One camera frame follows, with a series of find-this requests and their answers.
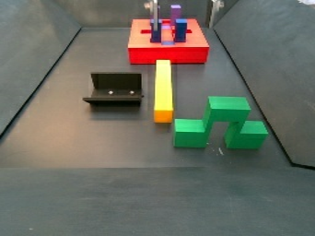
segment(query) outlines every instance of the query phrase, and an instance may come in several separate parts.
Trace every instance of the long yellow bar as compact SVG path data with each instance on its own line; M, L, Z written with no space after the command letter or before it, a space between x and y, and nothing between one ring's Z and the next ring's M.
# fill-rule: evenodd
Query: long yellow bar
M156 60L153 122L172 123L172 72L170 61Z

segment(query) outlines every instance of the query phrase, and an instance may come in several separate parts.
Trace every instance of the green block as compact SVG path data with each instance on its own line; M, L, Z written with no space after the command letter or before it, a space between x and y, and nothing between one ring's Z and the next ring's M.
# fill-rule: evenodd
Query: green block
M242 97L208 97L202 123L206 132L213 122L244 122L251 112L247 99Z
M257 149L267 136L268 131L260 121L230 123L224 135L226 148Z
M176 148L206 147L208 136L201 120L174 119L173 146Z

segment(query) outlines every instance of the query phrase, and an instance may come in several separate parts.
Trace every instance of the purple block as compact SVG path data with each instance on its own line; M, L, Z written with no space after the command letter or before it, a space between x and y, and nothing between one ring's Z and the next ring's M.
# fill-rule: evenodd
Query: purple block
M174 20L176 18L181 18L181 6L180 5L172 5L170 6L170 26L174 26Z
M164 30L169 30L169 29L170 29L170 26L162 25L162 29L164 29Z

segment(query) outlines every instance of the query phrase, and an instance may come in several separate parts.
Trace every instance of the gray floor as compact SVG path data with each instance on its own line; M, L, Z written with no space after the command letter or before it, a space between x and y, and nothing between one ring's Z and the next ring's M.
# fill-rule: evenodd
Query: gray floor
M128 29L84 29L38 93L0 143L1 167L104 168L288 166L271 135L260 150L226 150L226 124L216 124L205 149L173 148L172 125L152 121L154 65L129 65ZM201 118L206 97L245 96L261 120L244 82L210 30L205 65L173 65L174 116ZM142 73L144 99L136 107L96 107L82 102L92 91L90 72Z
M4 235L313 235L315 173L292 168L273 136L225 150L174 149L152 122L153 65L129 65L126 29L84 29L0 140ZM247 96L210 30L205 65L173 65L176 117L200 118L209 95ZM136 108L94 108L89 72L140 71Z

